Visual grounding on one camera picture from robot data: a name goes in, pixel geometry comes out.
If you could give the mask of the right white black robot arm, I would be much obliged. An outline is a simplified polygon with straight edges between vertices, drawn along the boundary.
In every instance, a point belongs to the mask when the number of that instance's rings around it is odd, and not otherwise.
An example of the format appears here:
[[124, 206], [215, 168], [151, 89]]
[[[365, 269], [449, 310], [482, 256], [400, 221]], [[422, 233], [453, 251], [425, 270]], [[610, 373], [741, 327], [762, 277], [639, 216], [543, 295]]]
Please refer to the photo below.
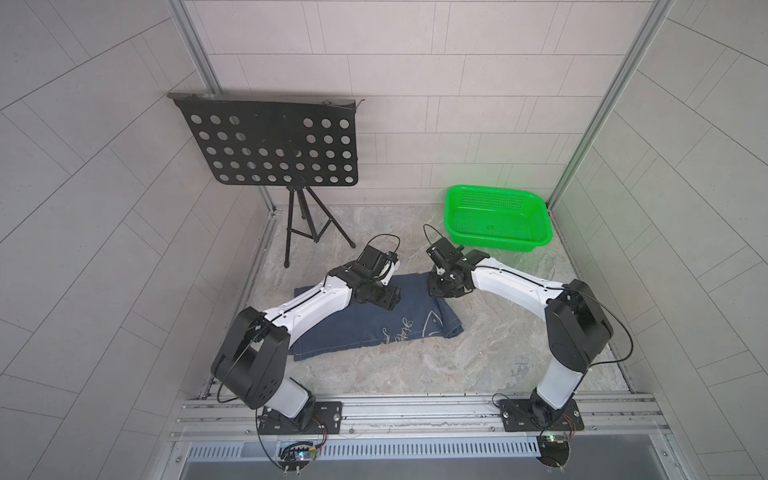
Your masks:
[[509, 300], [545, 322], [552, 358], [530, 397], [531, 416], [542, 426], [572, 399], [595, 358], [613, 336], [613, 327], [591, 288], [580, 280], [557, 283], [530, 276], [489, 254], [441, 238], [427, 248], [434, 267], [428, 291], [459, 298], [475, 290]]

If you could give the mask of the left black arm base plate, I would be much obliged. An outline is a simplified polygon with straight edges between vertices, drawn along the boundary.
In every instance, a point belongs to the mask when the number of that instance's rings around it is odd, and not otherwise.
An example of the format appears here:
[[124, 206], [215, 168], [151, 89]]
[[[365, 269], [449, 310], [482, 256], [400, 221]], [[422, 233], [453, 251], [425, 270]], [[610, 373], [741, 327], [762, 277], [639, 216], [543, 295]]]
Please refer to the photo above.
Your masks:
[[312, 400], [294, 418], [266, 408], [259, 417], [257, 432], [260, 435], [338, 434], [342, 413], [343, 403], [339, 401]]

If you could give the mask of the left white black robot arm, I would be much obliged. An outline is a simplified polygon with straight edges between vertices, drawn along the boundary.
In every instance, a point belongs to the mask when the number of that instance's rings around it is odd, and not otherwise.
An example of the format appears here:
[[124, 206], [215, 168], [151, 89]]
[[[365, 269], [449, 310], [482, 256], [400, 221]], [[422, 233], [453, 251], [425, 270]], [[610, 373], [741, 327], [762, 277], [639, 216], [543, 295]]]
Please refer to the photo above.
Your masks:
[[292, 300], [265, 311], [243, 309], [226, 333], [211, 374], [250, 409], [267, 407], [306, 429], [313, 422], [315, 397], [285, 375], [290, 347], [352, 303], [393, 310], [400, 290], [390, 281], [398, 267], [396, 252], [367, 245], [357, 259], [330, 270]]

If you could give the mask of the dark blue embroidered pillowcase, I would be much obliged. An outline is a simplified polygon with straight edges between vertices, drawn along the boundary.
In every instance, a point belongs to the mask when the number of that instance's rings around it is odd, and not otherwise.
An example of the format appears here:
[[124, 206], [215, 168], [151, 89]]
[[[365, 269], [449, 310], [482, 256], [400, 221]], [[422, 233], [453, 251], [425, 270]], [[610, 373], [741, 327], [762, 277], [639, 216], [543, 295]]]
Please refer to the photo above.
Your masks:
[[396, 275], [391, 283], [401, 293], [393, 310], [353, 302], [294, 341], [289, 349], [293, 359], [302, 361], [394, 342], [451, 339], [463, 333], [462, 322], [454, 310], [444, 299], [429, 294], [426, 273]]

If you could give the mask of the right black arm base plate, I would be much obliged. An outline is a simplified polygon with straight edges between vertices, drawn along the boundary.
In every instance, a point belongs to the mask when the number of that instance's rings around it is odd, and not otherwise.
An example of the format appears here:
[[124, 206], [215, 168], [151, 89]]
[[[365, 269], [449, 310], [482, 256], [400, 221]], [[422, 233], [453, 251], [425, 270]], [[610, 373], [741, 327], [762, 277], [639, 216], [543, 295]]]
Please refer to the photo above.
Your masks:
[[499, 410], [506, 432], [574, 433], [585, 428], [574, 399], [570, 399], [561, 409], [553, 409], [544, 401], [531, 399], [504, 397], [492, 403]]

